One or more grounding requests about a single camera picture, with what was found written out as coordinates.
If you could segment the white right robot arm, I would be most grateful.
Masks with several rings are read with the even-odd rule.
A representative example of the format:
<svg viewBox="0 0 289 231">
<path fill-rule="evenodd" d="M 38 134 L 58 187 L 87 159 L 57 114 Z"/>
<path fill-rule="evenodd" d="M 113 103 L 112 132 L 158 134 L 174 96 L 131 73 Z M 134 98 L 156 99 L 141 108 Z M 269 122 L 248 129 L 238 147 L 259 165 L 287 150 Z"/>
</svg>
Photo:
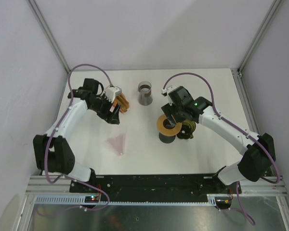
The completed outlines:
<svg viewBox="0 0 289 231">
<path fill-rule="evenodd" d="M 256 182 L 267 169 L 276 166 L 274 141 L 270 135 L 259 135 L 237 126 L 220 115 L 214 105 L 203 97 L 167 103 L 161 109 L 172 126 L 186 119 L 194 121 L 224 138 L 242 155 L 239 162 L 216 173 L 212 186 L 218 193 L 224 193 L 230 184 L 237 181 L 248 179 Z"/>
</svg>

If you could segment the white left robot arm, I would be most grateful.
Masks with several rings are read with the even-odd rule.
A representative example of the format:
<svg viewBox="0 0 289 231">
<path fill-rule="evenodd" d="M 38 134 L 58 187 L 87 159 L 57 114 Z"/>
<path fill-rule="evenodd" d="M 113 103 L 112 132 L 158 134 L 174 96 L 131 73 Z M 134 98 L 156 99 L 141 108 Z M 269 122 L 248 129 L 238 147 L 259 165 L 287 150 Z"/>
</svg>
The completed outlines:
<svg viewBox="0 0 289 231">
<path fill-rule="evenodd" d="M 99 81 L 87 78 L 78 89 L 70 89 L 70 100 L 62 117 L 55 121 L 43 135 L 33 139 L 36 165 L 39 170 L 60 173 L 80 180 L 80 187 L 90 193 L 96 189 L 97 181 L 92 178 L 92 169 L 76 161 L 68 143 L 77 124 L 88 110 L 108 124 L 118 125 L 120 106 L 113 106 L 114 100 L 121 94 L 121 88 L 104 88 Z"/>
</svg>

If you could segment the pink glass dripper cone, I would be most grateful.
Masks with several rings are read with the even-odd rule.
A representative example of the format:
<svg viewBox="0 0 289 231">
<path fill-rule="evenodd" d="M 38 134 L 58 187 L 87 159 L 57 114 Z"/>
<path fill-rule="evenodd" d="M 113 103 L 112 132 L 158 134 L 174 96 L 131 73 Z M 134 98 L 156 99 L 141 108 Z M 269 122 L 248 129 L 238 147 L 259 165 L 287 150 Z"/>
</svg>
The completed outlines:
<svg viewBox="0 0 289 231">
<path fill-rule="evenodd" d="M 126 134 L 122 133 L 115 137 L 109 138 L 106 142 L 118 156 L 122 156 L 125 153 L 125 140 Z"/>
</svg>

